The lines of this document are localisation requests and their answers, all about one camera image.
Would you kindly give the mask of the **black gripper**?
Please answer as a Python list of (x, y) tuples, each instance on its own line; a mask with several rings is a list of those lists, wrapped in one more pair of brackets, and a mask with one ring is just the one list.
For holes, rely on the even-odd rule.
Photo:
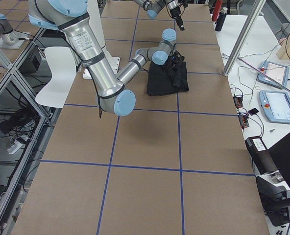
[(180, 31), (184, 31), (184, 23), (182, 21), (180, 7), (188, 7), (187, 2), (169, 2), (169, 12), (173, 19), (175, 19)]
[(171, 73), (172, 71), (176, 72), (180, 68), (184, 60), (185, 57), (176, 50), (174, 54), (169, 56), (167, 60), (167, 72), (168, 73)]

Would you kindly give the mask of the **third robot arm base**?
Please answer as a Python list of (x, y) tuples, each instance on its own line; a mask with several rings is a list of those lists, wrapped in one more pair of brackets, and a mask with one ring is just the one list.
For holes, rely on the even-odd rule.
[(20, 40), (6, 16), (0, 13), (0, 48), (19, 49), (24, 40)]

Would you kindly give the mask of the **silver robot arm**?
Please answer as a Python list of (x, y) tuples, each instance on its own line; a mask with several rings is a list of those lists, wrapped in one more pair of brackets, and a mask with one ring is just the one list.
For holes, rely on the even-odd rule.
[(34, 26), (64, 33), (70, 48), (91, 75), (100, 112), (126, 116), (136, 103), (135, 94), (125, 88), (126, 84), (147, 62), (160, 66), (166, 63), (175, 52), (176, 31), (165, 29), (158, 46), (138, 49), (125, 67), (114, 72), (110, 56), (97, 39), (103, 32), (89, 25), (90, 19), (100, 21), (100, 13), (90, 14), (88, 6), (87, 0), (30, 0), (28, 16)]
[(182, 14), (188, 7), (186, 0), (157, 0), (155, 2), (151, 0), (133, 0), (133, 2), (140, 6), (151, 19), (155, 19), (166, 8), (168, 15), (176, 21), (180, 31), (185, 30)]

